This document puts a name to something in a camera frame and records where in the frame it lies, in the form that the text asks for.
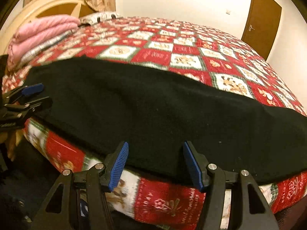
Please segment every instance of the door handle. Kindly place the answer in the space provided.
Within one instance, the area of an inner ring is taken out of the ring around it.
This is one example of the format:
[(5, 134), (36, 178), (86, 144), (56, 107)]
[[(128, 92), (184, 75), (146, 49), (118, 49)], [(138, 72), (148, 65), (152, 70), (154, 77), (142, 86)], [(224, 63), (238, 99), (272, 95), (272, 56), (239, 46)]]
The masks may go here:
[(250, 27), (249, 27), (248, 31), (250, 32), (252, 29), (253, 29), (253, 30), (255, 30), (255, 29), (253, 28), (253, 26), (252, 26), (252, 25), (250, 25)]

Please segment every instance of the blue gripper pad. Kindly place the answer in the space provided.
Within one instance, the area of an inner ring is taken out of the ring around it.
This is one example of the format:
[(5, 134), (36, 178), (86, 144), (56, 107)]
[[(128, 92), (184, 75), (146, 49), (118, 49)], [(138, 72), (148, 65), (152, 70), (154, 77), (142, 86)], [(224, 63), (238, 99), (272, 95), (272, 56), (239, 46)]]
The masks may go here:
[(28, 87), (25, 87), (21, 94), (25, 97), (28, 97), (32, 94), (36, 94), (36, 93), (40, 93), (42, 92), (44, 89), (44, 85), (42, 83), (39, 83), (39, 84), (36, 84), (36, 85), (32, 85), (32, 86), (28, 86)]
[(127, 142), (124, 142), (110, 172), (110, 181), (108, 185), (110, 191), (113, 191), (113, 189), (118, 185), (119, 179), (122, 175), (122, 171), (124, 169), (124, 166), (128, 158), (128, 153), (129, 153), (129, 144)]
[(197, 153), (190, 141), (183, 145), (183, 156), (194, 187), (201, 193), (205, 192), (210, 185), (210, 178), (207, 174), (208, 160), (204, 155)]

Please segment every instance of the folded blanket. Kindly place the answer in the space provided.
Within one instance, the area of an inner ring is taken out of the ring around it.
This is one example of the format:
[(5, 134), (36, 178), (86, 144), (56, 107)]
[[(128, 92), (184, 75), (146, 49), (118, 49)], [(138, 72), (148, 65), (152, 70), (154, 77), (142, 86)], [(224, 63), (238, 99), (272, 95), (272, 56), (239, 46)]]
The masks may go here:
[(13, 70), (22, 56), (31, 50), (32, 48), (36, 47), (37, 45), (41, 44), (42, 42), (45, 42), (67, 30), (70, 29), (76, 29), (78, 27), (77, 23), (74, 22), (68, 22), (63, 23), (60, 25), (56, 25), (54, 27), (48, 28), (37, 35), (34, 35), (27, 40), (21, 42), (21, 43), (13, 43), (11, 42), (8, 47), (8, 61), (7, 61), (7, 67), (8, 70)]
[(77, 29), (70, 29), (65, 31), (64, 33), (57, 35), (50, 40), (47, 40), (43, 42), (42, 44), (39, 44), (35, 48), (32, 48), (28, 52), (26, 52), (23, 57), (21, 58), (18, 65), (15, 67), (15, 69), (20, 69), (25, 63), (32, 60), (35, 56), (37, 56), (42, 51), (46, 50), (47, 48), (59, 43), (61, 40), (65, 39), (67, 36), (71, 35), (72, 33), (76, 32)]
[(31, 23), (22, 25), (13, 35), (12, 42), (20, 43), (26, 40), (27, 38), (34, 36), (48, 28), (68, 22), (73, 22), (78, 25), (80, 24), (80, 20), (78, 18), (69, 15), (42, 17), (40, 19), (34, 20)]

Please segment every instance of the white pillow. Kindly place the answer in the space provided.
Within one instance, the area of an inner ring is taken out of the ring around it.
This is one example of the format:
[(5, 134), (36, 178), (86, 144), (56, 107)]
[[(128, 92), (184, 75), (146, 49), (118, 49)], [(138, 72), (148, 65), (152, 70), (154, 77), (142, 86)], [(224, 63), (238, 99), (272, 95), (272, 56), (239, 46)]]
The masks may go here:
[(93, 14), (81, 17), (79, 19), (82, 24), (94, 25), (102, 21), (112, 20), (113, 19), (112, 16), (115, 17), (116, 19), (123, 18), (121, 15), (116, 13), (116, 11), (104, 11), (104, 12), (93, 13)]

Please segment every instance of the red checkered blanket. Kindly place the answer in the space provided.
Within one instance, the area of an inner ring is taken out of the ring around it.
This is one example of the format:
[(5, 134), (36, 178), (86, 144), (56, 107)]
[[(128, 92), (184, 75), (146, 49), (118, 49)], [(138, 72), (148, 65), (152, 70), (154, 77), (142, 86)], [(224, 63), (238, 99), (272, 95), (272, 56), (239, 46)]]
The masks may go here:
[[(2, 92), (22, 85), (32, 66), (84, 54), (176, 72), (306, 116), (277, 73), (244, 42), (211, 27), (156, 18), (124, 18), (82, 27), (17, 73), (5, 76)], [(27, 121), (25, 136), (59, 171), (87, 170), (99, 162), (35, 119)], [(306, 178), (307, 172), (260, 186), (274, 213), (305, 196)], [(113, 208), (135, 220), (174, 229), (194, 229), (205, 200), (205, 195), (194, 188), (148, 179), (129, 170), (123, 171), (117, 188), (106, 196)], [(227, 190), (221, 228), (228, 226), (230, 202), (231, 191)]]

